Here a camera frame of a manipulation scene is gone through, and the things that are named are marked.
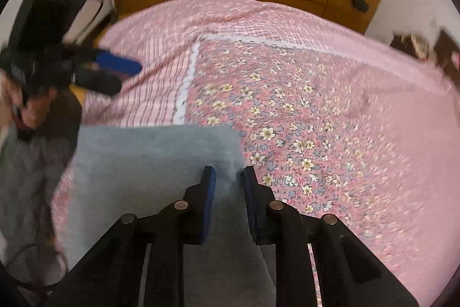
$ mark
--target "gray fabric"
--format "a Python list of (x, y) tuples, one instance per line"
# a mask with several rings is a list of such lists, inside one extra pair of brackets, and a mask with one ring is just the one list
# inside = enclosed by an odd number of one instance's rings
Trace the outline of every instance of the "gray fabric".
[(245, 166), (238, 133), (226, 127), (82, 128), (64, 235), (70, 266), (124, 213), (148, 216), (181, 199), (206, 165), (217, 173), (212, 226), (203, 246), (184, 249), (186, 305), (274, 306), (236, 180)]

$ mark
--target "person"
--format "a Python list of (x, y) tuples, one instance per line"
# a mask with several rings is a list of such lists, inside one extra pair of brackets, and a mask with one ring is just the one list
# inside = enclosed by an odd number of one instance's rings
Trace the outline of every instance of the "person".
[(45, 121), (57, 96), (56, 88), (50, 88), (47, 93), (30, 98), (24, 106), (21, 88), (5, 76), (0, 77), (0, 128), (7, 126), (12, 120), (12, 109), (19, 108), (24, 125), (29, 129), (37, 129)]
[(24, 105), (5, 75), (0, 93), (0, 260), (16, 279), (42, 286), (57, 257), (51, 200), (76, 148), (81, 105), (68, 89), (52, 87)]

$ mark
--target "black plastic part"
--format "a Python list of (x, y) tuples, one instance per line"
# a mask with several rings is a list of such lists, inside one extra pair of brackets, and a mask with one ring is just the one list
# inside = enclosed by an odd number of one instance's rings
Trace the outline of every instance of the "black plastic part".
[(363, 14), (369, 11), (369, 5), (365, 0), (351, 0), (351, 4), (353, 4), (353, 7)]
[(327, 224), (323, 218), (301, 215), (286, 203), (274, 210), (268, 187), (257, 184), (254, 168), (246, 167), (241, 179), (254, 242), (276, 245), (277, 307), (317, 305), (308, 244), (313, 249), (324, 307), (418, 306), (339, 219)]
[(246, 167), (241, 173), (246, 208), (248, 212), (249, 231), (257, 245), (275, 243), (276, 230), (279, 227), (273, 217), (267, 215), (267, 206), (275, 200), (273, 191), (257, 182), (254, 167)]

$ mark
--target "bed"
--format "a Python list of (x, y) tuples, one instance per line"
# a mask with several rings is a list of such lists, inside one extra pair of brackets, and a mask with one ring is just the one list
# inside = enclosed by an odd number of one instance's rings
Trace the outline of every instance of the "bed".
[[(259, 183), (301, 213), (333, 213), (430, 306), (460, 264), (459, 93), (435, 67), (288, 6), (174, 0), (100, 46), (143, 72), (86, 125), (238, 130)], [(59, 238), (72, 164), (53, 202)]]

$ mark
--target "black metal frame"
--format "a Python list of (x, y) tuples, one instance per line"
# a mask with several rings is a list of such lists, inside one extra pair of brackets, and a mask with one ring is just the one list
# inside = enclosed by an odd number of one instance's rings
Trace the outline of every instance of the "black metal frame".
[(248, 222), (257, 245), (276, 245), (277, 307), (316, 306), (312, 246), (324, 307), (416, 307), (415, 298), (336, 216), (300, 214), (258, 184), (253, 167), (242, 174)]
[[(205, 242), (215, 184), (214, 168), (205, 167), (201, 182), (188, 187), (181, 201), (141, 219), (123, 215), (63, 278), (43, 307), (135, 307), (142, 298), (141, 287), (145, 307), (183, 306), (183, 245)], [(30, 307), (1, 263), (0, 305)]]

